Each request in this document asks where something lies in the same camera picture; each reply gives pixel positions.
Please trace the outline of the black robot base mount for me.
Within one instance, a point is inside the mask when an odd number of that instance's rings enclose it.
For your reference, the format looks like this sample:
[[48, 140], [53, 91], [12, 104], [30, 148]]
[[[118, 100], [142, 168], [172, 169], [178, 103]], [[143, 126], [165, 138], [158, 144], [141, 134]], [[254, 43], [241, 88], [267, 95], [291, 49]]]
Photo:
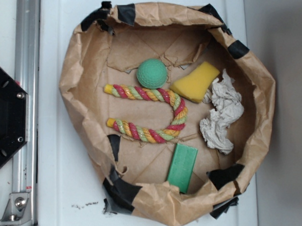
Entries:
[[0, 67], [0, 168], [27, 143], [28, 94]]

